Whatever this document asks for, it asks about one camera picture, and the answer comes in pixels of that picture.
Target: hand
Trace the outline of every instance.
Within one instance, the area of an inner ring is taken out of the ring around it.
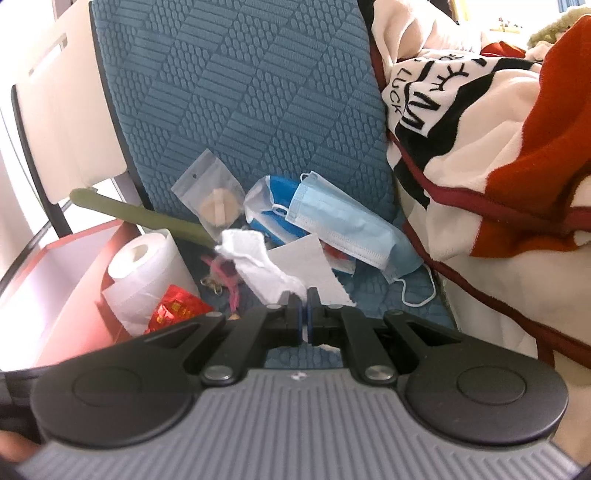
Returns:
[[[0,430],[0,456],[9,462],[23,462],[41,446],[14,432]]]

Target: black clamp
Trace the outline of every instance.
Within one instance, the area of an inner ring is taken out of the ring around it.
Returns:
[[[49,369],[31,406],[46,436],[123,447],[180,421],[205,388],[241,381],[267,350],[309,342],[340,348],[359,382],[396,389],[425,427],[453,440],[509,446],[552,433],[566,386],[543,363],[393,310],[368,319],[353,307],[307,306],[294,295],[227,322],[219,312]]]

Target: round black pad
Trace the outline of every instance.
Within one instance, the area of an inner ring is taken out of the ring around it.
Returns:
[[[405,396],[434,430],[492,446],[547,437],[568,403],[564,381],[546,364],[474,339],[428,349]]]
[[[115,448],[167,430],[183,417],[191,399],[173,350],[123,344],[49,370],[35,385],[31,408],[52,437]]]
[[[457,378],[457,387],[469,398],[484,405],[507,405],[525,393],[525,380],[506,368],[476,367]]]

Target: clear plastic bag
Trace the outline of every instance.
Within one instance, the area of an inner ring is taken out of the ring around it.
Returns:
[[[180,176],[172,192],[214,240],[244,212],[244,189],[228,168],[206,150]]]

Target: blue seat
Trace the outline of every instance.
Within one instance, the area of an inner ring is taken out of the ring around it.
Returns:
[[[208,148],[245,190],[266,174],[297,179],[314,170],[384,219],[401,220],[355,0],[93,0],[92,15],[128,160],[156,211],[196,221],[170,187]],[[201,249],[178,244],[198,281]],[[409,309],[400,283],[360,262],[341,280],[368,316],[396,308],[453,326],[440,298]],[[409,276],[409,301],[430,293],[425,269]],[[244,289],[242,301],[256,299]]]

